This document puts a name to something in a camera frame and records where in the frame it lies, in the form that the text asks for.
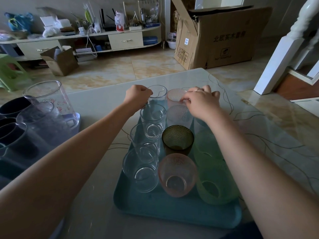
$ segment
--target blue tray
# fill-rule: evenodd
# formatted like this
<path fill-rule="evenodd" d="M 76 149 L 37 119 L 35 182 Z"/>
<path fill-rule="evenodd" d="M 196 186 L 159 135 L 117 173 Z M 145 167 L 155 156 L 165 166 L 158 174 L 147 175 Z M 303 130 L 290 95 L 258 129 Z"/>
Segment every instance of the blue tray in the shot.
<path fill-rule="evenodd" d="M 162 145 L 159 160 L 161 161 L 163 157 L 165 157 L 165 151 Z M 193 149 L 189 157 L 195 161 Z M 123 171 L 118 179 L 113 201 L 123 213 L 196 225 L 232 229 L 241 221 L 241 207 L 238 199 L 226 205 L 209 205 L 199 197 L 196 186 L 186 196 L 173 198 L 163 190 L 160 183 L 149 193 L 139 193 Z"/>

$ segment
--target marble table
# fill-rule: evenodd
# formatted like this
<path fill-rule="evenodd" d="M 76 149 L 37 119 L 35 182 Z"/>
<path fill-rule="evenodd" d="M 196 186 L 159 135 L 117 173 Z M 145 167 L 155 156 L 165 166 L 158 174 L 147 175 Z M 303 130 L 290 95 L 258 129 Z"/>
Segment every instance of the marble table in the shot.
<path fill-rule="evenodd" d="M 201 68 L 68 94 L 75 111 L 82 116 L 82 129 L 121 104 L 125 91 L 133 84 L 146 87 L 159 84 L 168 90 L 209 84 L 212 90 L 221 92 L 221 107 L 258 149 L 307 190 L 319 193 L 319 158 Z M 75 198 L 60 238 L 212 239 L 225 235 L 228 231 L 223 229 L 125 215 L 114 206 L 113 192 L 122 169 L 122 159 L 130 144 L 127 133 L 137 124 L 138 118 L 139 112 L 126 122 Z M 249 221 L 249 211 L 244 201 L 241 202 L 243 221 Z"/>

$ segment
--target drawer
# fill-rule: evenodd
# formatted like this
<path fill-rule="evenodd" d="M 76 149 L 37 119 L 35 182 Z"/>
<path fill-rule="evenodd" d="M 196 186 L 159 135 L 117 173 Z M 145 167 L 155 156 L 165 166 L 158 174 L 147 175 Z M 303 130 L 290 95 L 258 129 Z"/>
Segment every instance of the drawer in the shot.
<path fill-rule="evenodd" d="M 108 38 L 112 50 L 143 46 L 142 32 L 111 34 Z"/>
<path fill-rule="evenodd" d="M 29 42 L 29 43 L 20 43 L 17 44 L 21 51 L 24 53 L 24 56 L 29 60 L 40 59 L 40 53 L 47 51 L 51 48 L 58 46 L 62 49 L 58 40 L 46 40 L 38 42 Z"/>

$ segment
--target person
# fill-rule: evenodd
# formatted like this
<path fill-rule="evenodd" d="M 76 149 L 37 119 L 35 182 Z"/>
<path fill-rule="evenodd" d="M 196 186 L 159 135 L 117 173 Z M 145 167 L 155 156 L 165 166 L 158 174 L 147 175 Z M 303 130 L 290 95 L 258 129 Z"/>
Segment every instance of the person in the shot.
<path fill-rule="evenodd" d="M 133 85 L 120 106 L 2 189 L 0 238 L 48 238 L 125 122 L 151 94 L 150 89 Z M 246 140 L 220 108 L 219 96 L 206 85 L 189 89 L 182 100 L 214 133 L 262 236 L 319 238 L 317 198 Z"/>

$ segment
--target open cardboard box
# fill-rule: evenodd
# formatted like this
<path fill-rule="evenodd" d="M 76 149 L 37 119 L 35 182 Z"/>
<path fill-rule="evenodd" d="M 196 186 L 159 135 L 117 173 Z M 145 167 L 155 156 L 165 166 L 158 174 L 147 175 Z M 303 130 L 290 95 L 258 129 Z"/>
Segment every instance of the open cardboard box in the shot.
<path fill-rule="evenodd" d="M 55 76 L 66 76 L 75 68 L 77 68 L 78 62 L 73 55 L 72 48 L 69 48 L 62 53 L 58 54 L 56 60 L 54 59 L 54 52 L 56 49 L 60 49 L 58 46 L 40 54 L 49 66 L 52 74 Z"/>
<path fill-rule="evenodd" d="M 272 8 L 232 6 L 187 11 L 172 0 L 178 26 L 174 58 L 186 69 L 251 60 Z"/>

